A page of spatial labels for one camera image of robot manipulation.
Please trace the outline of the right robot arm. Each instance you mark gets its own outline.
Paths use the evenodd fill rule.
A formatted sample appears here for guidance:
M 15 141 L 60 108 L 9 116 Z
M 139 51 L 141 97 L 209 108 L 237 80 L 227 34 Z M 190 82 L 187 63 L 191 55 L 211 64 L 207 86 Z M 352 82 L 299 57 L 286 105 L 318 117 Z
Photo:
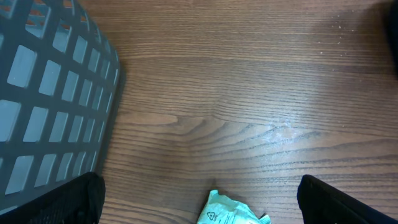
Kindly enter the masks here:
M 397 0 L 393 0 L 387 9 L 388 11 L 384 19 L 385 30 L 392 54 L 392 61 L 394 62 L 397 73 Z

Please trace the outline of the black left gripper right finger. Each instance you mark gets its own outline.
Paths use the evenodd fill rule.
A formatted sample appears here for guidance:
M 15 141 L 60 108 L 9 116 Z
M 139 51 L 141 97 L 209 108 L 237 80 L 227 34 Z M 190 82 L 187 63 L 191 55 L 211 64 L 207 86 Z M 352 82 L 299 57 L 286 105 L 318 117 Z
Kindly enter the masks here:
M 312 175 L 302 177 L 297 201 L 304 224 L 397 224 L 397 220 Z

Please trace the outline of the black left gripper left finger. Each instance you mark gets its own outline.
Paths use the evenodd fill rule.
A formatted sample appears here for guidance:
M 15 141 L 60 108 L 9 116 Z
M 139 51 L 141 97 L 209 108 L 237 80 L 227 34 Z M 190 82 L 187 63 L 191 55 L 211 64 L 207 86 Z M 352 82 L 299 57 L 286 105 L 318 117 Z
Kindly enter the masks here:
M 94 172 L 66 184 L 1 215 L 1 224 L 98 223 L 106 187 Z

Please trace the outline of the green wet wipes pack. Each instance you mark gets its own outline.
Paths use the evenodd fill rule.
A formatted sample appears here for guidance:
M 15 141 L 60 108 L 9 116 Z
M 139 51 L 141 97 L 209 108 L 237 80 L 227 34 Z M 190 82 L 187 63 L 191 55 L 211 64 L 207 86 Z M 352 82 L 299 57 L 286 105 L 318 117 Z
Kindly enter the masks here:
M 197 224 L 271 224 L 269 215 L 258 218 L 245 204 L 211 190 Z

